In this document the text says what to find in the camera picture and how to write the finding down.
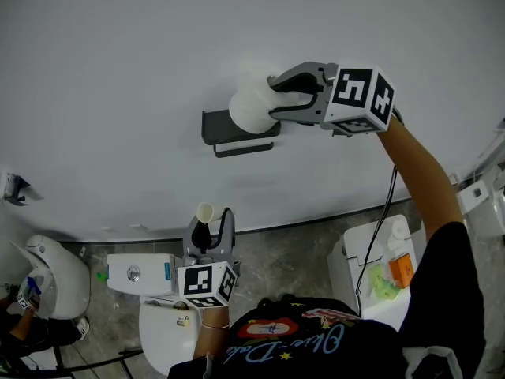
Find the toilet paper holder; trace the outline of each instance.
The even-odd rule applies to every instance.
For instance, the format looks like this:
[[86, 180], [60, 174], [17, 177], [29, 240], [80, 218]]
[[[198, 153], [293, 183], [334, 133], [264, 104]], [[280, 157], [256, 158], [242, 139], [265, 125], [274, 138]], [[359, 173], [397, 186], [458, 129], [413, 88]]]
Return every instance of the toilet paper holder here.
[[239, 156], [247, 153], [266, 152], [273, 149], [274, 142], [223, 151], [218, 151], [218, 144], [253, 141], [255, 139], [263, 139], [265, 137], [276, 137], [280, 133], [280, 122], [277, 122], [265, 133], [254, 134], [245, 132], [235, 125], [228, 110], [202, 112], [202, 139], [205, 144], [213, 147], [214, 154], [218, 158]]
[[26, 197], [21, 191], [31, 185], [20, 175], [2, 172], [0, 174], [0, 198], [5, 199], [12, 205], [26, 206]]

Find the concrete floor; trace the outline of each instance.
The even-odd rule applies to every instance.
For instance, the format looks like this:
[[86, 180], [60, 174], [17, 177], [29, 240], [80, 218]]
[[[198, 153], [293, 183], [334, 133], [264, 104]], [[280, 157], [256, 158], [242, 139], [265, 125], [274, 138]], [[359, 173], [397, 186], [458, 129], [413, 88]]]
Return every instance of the concrete floor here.
[[[393, 205], [389, 216], [403, 214], [410, 231], [420, 228], [421, 220], [411, 201]], [[230, 304], [232, 321], [256, 306], [264, 297], [282, 293], [300, 296], [331, 297], [326, 256], [350, 227], [377, 220], [380, 211], [362, 212], [334, 220], [315, 222], [261, 233], [237, 236], [235, 257], [242, 261], [240, 286]], [[79, 253], [82, 245], [67, 245]], [[91, 331], [86, 339], [72, 347], [63, 347], [65, 366], [78, 366], [115, 358], [127, 347], [139, 347], [139, 298], [108, 289], [99, 281], [97, 272], [106, 271], [109, 253], [173, 253], [181, 256], [180, 242], [148, 244], [89, 244], [84, 259], [92, 273], [92, 298], [88, 309]], [[485, 336], [488, 341], [478, 377], [501, 377], [488, 373], [500, 368], [505, 349], [505, 248], [501, 238], [473, 240], [473, 251], [485, 302]], [[161, 378], [143, 355], [128, 360], [132, 375], [137, 378]], [[75, 373], [76, 379], [125, 377], [116, 363]]]

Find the blue object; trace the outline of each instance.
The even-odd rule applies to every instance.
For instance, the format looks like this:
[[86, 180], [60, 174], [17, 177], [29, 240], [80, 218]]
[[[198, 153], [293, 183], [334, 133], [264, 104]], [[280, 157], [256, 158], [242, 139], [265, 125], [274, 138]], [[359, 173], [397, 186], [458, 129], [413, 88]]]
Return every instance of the blue object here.
[[37, 282], [35, 282], [35, 280], [32, 278], [32, 277], [28, 277], [28, 287], [30, 289], [35, 289], [35, 293], [40, 295], [42, 293], [42, 291], [39, 289], [39, 287], [37, 287]]
[[172, 277], [170, 276], [170, 262], [165, 263], [165, 279], [170, 281]]

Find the fiducial marker cube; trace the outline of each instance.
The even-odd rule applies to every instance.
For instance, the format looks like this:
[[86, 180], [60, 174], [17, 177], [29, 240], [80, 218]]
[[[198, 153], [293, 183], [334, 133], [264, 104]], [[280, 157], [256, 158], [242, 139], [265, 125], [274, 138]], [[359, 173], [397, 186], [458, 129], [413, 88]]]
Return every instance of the fiducial marker cube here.
[[333, 84], [324, 124], [346, 135], [387, 130], [395, 87], [378, 66], [342, 61]]
[[237, 274], [226, 261], [178, 268], [179, 297], [203, 309], [228, 306]]

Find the graphic print on shirt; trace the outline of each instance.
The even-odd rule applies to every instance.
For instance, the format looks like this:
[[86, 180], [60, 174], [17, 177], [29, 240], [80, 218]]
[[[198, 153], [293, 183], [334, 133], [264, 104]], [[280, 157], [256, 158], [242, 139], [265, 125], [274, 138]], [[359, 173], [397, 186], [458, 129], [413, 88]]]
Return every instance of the graphic print on shirt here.
[[298, 330], [298, 324], [287, 317], [277, 320], [249, 320], [238, 330], [240, 338], [265, 338], [288, 336]]
[[279, 357], [286, 360], [291, 358], [296, 360], [298, 352], [303, 354], [312, 352], [320, 355], [333, 354], [340, 347], [340, 340], [344, 335], [345, 329], [344, 325], [337, 324], [331, 327], [329, 331], [302, 340], [293, 340], [291, 343], [279, 340], [245, 347], [229, 347], [226, 350], [223, 365], [232, 359], [238, 358], [247, 363], [263, 363], [271, 361], [273, 358], [278, 359]]
[[352, 314], [339, 312], [333, 309], [312, 309], [304, 312], [302, 317], [319, 318], [321, 321], [321, 328], [330, 328], [335, 323], [343, 323], [348, 327], [354, 326], [352, 320], [360, 320], [358, 316]]

